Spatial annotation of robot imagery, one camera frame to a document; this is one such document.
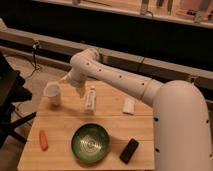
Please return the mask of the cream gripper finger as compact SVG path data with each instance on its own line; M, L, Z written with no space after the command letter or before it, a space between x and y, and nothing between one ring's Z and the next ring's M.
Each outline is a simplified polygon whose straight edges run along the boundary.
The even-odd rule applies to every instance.
M85 86L81 85L80 87L76 87L76 92L78 93L80 98L83 98L86 92Z
M65 75L64 77L62 77L59 81L59 83L70 83L70 77L68 75Z

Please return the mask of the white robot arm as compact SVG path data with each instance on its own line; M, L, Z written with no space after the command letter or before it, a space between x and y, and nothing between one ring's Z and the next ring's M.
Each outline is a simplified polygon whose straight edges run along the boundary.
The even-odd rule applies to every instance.
M155 171L213 171L213 146L207 103L192 83L162 83L99 62L100 53L87 48L70 59L62 78L85 93L89 77L142 101L153 109Z

